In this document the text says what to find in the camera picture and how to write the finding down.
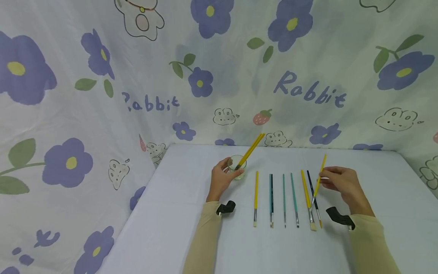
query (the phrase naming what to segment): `beige sleeve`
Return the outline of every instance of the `beige sleeve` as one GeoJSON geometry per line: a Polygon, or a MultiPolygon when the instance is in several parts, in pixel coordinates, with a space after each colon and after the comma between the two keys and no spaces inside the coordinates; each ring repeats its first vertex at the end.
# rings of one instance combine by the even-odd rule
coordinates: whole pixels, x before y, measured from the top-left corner
{"type": "Polygon", "coordinates": [[[204,204],[184,263],[183,274],[213,274],[222,219],[216,214],[219,206],[219,202],[204,204]]]}
{"type": "Polygon", "coordinates": [[[350,215],[356,228],[350,231],[357,274],[399,274],[385,242],[382,224],[366,215],[350,215]]]}

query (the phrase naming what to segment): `white fabric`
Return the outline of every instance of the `white fabric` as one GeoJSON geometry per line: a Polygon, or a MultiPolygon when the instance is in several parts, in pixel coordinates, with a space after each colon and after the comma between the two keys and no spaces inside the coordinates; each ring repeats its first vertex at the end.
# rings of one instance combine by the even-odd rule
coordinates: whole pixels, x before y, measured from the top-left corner
{"type": "Polygon", "coordinates": [[[97,272],[173,143],[248,146],[265,132],[263,145],[395,150],[438,196],[437,8],[433,0],[2,1],[0,273],[97,272]],[[270,142],[274,133],[283,136],[270,142]],[[9,152],[25,140],[14,166],[9,152]],[[67,140],[64,148],[85,149],[86,164],[68,162],[79,165],[76,177],[66,170],[70,151],[45,159],[67,140]],[[50,245],[34,248],[40,230],[50,245]]]}
{"type": "MultiPolygon", "coordinates": [[[[102,272],[116,274],[129,269],[132,273],[180,273],[208,193],[212,166],[232,153],[243,154],[246,149],[172,145],[120,233],[102,272]]],[[[233,200],[236,208],[231,216],[223,218],[215,274],[354,272],[347,227],[331,221],[325,212],[336,206],[341,214],[348,214],[338,193],[320,189],[318,205],[323,229],[319,225],[316,232],[309,228],[300,170],[308,169],[315,183],[324,153],[327,166],[340,165],[357,171],[401,272],[431,273],[437,269],[433,254],[438,247],[430,239],[438,225],[438,201],[400,155],[256,148],[244,179],[232,182],[221,198],[222,203],[233,200]],[[258,221],[254,228],[256,170],[258,221]],[[294,178],[299,228],[295,225],[290,172],[294,178]],[[273,173],[274,179],[273,229],[269,227],[269,173],[273,173]],[[287,228],[283,225],[283,173],[287,228]]]]}

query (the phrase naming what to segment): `left hand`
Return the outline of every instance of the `left hand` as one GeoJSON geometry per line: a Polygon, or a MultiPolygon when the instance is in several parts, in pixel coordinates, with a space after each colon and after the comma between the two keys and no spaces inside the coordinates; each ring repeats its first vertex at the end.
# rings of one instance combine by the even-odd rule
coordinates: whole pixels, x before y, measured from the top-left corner
{"type": "Polygon", "coordinates": [[[225,158],[213,167],[212,180],[210,182],[210,192],[208,193],[206,202],[219,201],[220,196],[228,188],[231,181],[244,172],[244,170],[241,168],[232,173],[227,173],[227,162],[229,159],[230,157],[225,158]]]}

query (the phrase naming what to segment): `flower stem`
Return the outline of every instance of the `flower stem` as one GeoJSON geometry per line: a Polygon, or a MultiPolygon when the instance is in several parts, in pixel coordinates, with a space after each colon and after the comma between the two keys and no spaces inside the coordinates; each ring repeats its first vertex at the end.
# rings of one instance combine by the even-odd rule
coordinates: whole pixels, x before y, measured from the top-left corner
{"type": "Polygon", "coordinates": [[[184,63],[181,63],[181,62],[178,62],[178,61],[172,61],[172,62],[170,62],[169,64],[171,64],[171,63],[178,63],[178,64],[180,64],[180,65],[183,65],[183,66],[185,66],[186,68],[188,68],[191,72],[193,72],[193,70],[192,70],[189,66],[184,65],[184,63]]]}
{"type": "Polygon", "coordinates": [[[44,166],[45,164],[46,164],[46,163],[33,163],[33,164],[27,164],[27,165],[24,165],[24,166],[22,166],[22,167],[13,167],[13,168],[10,168],[10,169],[7,169],[7,170],[5,170],[5,171],[0,172],[0,176],[1,176],[1,175],[4,175],[4,174],[6,174],[6,173],[9,173],[9,172],[13,172],[13,171],[15,171],[15,170],[19,170],[19,169],[25,168],[25,167],[44,166]]]}
{"type": "Polygon", "coordinates": [[[391,54],[394,55],[394,57],[396,58],[396,60],[399,60],[399,59],[400,59],[399,56],[397,55],[397,53],[396,53],[395,51],[393,51],[393,50],[389,50],[389,49],[387,49],[387,48],[385,48],[385,47],[382,47],[382,46],[377,46],[376,49],[379,49],[379,50],[387,50],[389,53],[391,53],[391,54]]]}

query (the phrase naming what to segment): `glass cup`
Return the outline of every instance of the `glass cup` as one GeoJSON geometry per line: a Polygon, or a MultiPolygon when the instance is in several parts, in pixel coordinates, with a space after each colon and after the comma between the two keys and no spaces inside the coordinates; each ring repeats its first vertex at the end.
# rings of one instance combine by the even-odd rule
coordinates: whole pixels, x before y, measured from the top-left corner
{"type": "MultiPolygon", "coordinates": [[[[228,162],[227,162],[227,166],[228,166],[228,173],[231,173],[233,171],[236,170],[236,166],[239,164],[240,160],[242,160],[243,156],[242,155],[233,155],[229,158],[228,162]]],[[[246,168],[246,161],[245,163],[242,164],[242,166],[239,168],[246,168]]],[[[245,176],[245,172],[240,174],[239,176],[235,177],[234,179],[236,181],[241,180],[243,177],[245,176]]]]}

